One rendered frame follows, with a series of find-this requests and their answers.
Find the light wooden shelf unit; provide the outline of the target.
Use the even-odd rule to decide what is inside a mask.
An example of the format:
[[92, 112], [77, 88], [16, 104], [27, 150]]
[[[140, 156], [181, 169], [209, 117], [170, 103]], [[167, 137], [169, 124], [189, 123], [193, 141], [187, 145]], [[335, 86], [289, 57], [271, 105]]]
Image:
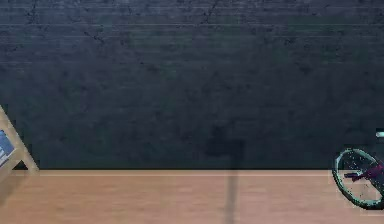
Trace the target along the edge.
[[9, 117], [6, 115], [4, 109], [0, 105], [0, 130], [3, 130], [12, 145], [14, 151], [9, 159], [0, 167], [0, 182], [4, 181], [12, 172], [12, 170], [20, 163], [23, 162], [30, 175], [35, 175], [39, 172], [39, 168], [28, 151], [26, 145], [21, 140], [16, 129], [12, 125]]

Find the teal and purple bicycle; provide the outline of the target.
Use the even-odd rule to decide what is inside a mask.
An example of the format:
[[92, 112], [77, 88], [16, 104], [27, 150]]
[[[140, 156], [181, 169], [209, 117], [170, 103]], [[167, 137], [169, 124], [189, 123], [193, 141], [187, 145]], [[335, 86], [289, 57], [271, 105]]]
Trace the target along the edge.
[[345, 145], [337, 154], [332, 177], [341, 194], [364, 210], [384, 210], [384, 129], [372, 145]]

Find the blue book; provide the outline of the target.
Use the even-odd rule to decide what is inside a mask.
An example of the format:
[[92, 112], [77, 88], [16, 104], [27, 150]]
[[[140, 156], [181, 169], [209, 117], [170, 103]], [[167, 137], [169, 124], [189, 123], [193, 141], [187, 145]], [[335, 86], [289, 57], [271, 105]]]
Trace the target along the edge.
[[9, 159], [14, 146], [3, 130], [0, 130], [0, 167]]

